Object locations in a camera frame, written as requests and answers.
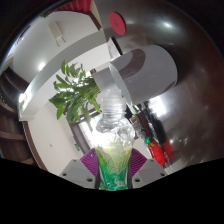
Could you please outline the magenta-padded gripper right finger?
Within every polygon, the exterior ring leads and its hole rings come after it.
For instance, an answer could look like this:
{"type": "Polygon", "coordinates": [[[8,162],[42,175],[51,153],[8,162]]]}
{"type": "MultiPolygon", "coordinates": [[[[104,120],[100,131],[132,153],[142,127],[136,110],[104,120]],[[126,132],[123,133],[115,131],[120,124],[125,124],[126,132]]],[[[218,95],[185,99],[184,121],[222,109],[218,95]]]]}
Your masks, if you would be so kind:
{"type": "Polygon", "coordinates": [[[128,187],[140,188],[166,176],[155,159],[147,159],[138,150],[132,149],[128,168],[128,187]]]}

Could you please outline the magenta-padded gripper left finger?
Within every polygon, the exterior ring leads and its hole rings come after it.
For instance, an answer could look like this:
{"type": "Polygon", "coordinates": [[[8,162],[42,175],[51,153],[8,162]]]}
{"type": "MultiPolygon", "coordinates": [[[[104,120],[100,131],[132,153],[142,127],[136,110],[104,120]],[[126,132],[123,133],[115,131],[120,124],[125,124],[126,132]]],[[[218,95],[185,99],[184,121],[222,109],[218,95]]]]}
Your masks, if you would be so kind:
{"type": "Polygon", "coordinates": [[[95,150],[91,149],[80,159],[72,159],[61,172],[60,177],[84,188],[98,189],[100,175],[95,150]]]}

